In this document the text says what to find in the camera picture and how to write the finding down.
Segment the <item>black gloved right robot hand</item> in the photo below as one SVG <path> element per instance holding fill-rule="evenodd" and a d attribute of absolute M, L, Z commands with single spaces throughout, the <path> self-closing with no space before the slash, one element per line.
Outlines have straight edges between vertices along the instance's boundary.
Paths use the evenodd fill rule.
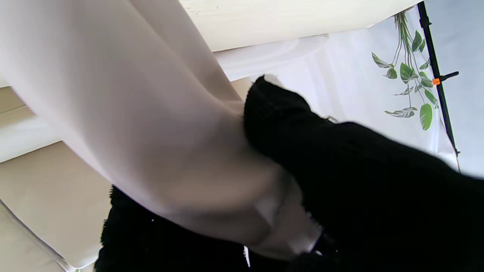
<path fill-rule="evenodd" d="M 482 272 L 484 184 L 354 122 L 311 112 L 259 77 L 244 105 L 249 143 L 295 178 L 323 234 L 282 261 L 190 232 L 111 188 L 95 272 Z"/>

